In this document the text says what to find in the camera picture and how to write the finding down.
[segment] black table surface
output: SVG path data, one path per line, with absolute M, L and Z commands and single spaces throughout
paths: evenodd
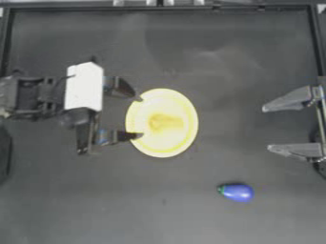
M 307 142 L 313 109 L 263 114 L 264 102 L 316 77 L 303 12 L 19 12 L 7 71 L 65 75 L 92 55 L 138 92 L 168 88 L 192 101 L 196 141 L 178 156 L 130 143 L 77 156 L 73 132 L 52 119 L 7 121 L 13 174 L 0 188 L 1 244 L 319 243 L 326 182 L 311 165 L 269 153 Z M 122 129 L 129 100 L 105 99 Z M 237 204 L 216 185 L 245 182 Z

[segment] blue toy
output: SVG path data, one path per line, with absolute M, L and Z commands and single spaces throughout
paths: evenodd
M 244 184 L 225 184 L 217 187 L 217 192 L 235 202 L 249 202 L 253 198 L 253 189 Z

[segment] yellow plate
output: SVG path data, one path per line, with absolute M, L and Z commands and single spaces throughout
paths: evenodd
M 194 140 L 198 129 L 196 110 L 184 95 L 168 89 L 144 92 L 125 115 L 125 130 L 144 135 L 130 140 L 140 152 L 154 157 L 181 153 Z

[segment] yellow object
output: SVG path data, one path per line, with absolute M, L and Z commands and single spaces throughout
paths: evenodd
M 168 89 L 145 91 L 125 115 L 125 130 L 142 133 L 130 140 L 140 152 L 154 157 L 181 153 L 194 140 L 198 129 L 196 110 L 184 95 Z

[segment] blue eggplant toy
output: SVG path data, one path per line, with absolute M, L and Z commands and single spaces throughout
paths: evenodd
M 217 192 L 235 202 L 249 202 L 253 198 L 253 189 L 244 184 L 225 184 L 217 187 Z

